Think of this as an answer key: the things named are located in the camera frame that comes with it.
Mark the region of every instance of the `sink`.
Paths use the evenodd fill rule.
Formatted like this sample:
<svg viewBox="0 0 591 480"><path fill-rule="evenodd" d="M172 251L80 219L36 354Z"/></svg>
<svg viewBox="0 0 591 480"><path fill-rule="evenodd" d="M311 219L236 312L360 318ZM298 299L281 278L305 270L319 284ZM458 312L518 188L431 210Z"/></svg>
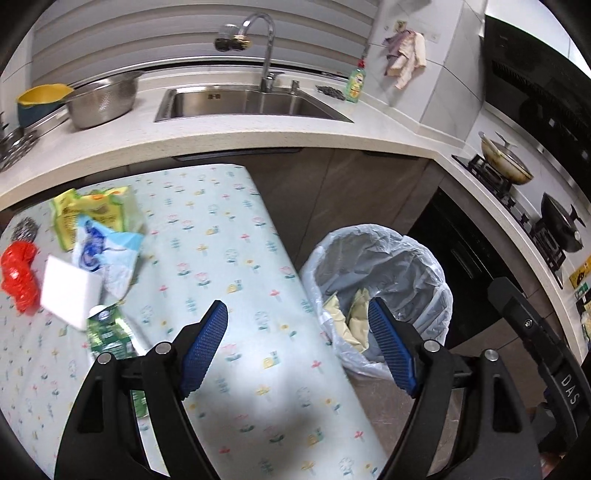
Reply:
<svg viewBox="0 0 591 480"><path fill-rule="evenodd" d="M215 85L167 90L156 122L202 115L289 115L351 122L333 108L298 90L262 93L254 85Z"/></svg>

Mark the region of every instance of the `gray blind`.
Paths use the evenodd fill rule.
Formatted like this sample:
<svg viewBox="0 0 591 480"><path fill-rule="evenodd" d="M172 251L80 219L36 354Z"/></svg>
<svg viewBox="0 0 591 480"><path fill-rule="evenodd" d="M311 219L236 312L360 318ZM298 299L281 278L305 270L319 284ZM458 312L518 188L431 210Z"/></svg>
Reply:
<svg viewBox="0 0 591 480"><path fill-rule="evenodd" d="M379 0L57 0L35 24L32 80L72 83L146 61L221 55L220 25L254 11L276 26L274 60L349 73L361 56ZM263 57L267 24L254 45L226 55Z"/></svg>

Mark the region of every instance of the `green package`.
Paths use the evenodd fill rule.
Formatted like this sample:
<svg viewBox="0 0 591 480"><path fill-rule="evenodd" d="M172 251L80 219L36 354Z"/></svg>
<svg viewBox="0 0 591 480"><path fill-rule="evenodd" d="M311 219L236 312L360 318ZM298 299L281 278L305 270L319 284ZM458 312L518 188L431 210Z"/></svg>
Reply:
<svg viewBox="0 0 591 480"><path fill-rule="evenodd" d="M112 353L117 360L138 356L134 334L116 304L105 307L88 319L87 334L94 359L104 352ZM148 406L144 392L132 390L132 395L135 415L145 417Z"/></svg>

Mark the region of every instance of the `stove burner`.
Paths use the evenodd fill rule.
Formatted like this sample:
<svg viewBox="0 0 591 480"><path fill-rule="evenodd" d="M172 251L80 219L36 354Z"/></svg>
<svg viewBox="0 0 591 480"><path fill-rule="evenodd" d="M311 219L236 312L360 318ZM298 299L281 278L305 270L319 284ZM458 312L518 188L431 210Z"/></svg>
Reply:
<svg viewBox="0 0 591 480"><path fill-rule="evenodd" d="M540 255L542 255L556 282L560 288L563 288L561 266L566 256L543 220L540 219L535 223L531 221L525 209L511 196L511 183L509 180L498 173L480 155L475 155L471 160L456 155L452 155L452 157L476 177L500 201L515 221L521 225L540 252Z"/></svg>

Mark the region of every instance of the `floral tablecloth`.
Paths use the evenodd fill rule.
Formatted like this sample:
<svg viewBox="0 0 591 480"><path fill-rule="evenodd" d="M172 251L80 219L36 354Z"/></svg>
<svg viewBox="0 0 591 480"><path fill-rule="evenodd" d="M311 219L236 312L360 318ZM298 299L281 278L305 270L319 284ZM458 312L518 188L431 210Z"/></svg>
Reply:
<svg viewBox="0 0 591 480"><path fill-rule="evenodd" d="M224 480L371 479L386 456L301 287L248 172L216 165L164 170L82 189L130 185L145 214L137 279L123 312L150 343L198 322L213 300L229 326L201 388L185 402ZM33 263L70 261L48 202L17 215L40 226ZM0 296L0 408L53 477L63 428L90 367L84 332L40 309L21 316ZM149 418L139 421L151 466L166 472Z"/></svg>

